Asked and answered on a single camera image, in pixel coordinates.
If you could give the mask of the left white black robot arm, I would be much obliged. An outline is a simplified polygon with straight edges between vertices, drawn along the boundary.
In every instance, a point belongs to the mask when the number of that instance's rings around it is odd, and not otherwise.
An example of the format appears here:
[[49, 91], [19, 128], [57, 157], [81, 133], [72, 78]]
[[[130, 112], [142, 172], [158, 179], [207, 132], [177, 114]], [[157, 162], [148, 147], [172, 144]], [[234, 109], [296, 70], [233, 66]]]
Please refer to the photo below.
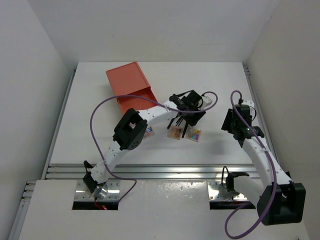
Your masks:
[[135, 110], [128, 109], [114, 128], [112, 143], [106, 153], [100, 152], [101, 161], [92, 166], [84, 162], [86, 174], [83, 181], [94, 199], [104, 199], [108, 193], [106, 182], [114, 176], [112, 172], [120, 160], [142, 142], [147, 128], [169, 120], [185, 121], [187, 126], [195, 126], [202, 116], [214, 105], [205, 94], [194, 90], [173, 94], [164, 103], [154, 107]]

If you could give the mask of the orange drawer box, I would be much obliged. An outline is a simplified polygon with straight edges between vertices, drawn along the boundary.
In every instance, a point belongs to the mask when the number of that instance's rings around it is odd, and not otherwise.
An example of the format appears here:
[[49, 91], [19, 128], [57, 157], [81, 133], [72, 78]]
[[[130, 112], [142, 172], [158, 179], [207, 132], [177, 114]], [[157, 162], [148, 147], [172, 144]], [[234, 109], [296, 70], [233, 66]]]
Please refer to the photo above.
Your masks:
[[151, 86], [137, 62], [128, 63], [106, 71], [110, 86], [117, 103], [124, 114], [128, 109], [146, 110], [156, 106], [157, 99]]

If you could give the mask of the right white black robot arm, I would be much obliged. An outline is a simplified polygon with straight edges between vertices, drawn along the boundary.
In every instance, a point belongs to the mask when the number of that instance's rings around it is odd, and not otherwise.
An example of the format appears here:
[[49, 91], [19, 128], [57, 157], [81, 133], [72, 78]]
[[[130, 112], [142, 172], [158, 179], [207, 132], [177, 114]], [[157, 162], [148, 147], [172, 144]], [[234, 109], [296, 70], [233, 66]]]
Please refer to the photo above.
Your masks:
[[282, 170], [269, 150], [262, 130], [252, 126], [251, 107], [236, 104], [228, 109], [222, 130], [238, 141], [262, 182], [257, 184], [247, 172], [230, 172], [225, 180], [227, 191], [243, 194], [255, 206], [265, 226], [301, 222], [306, 189]]

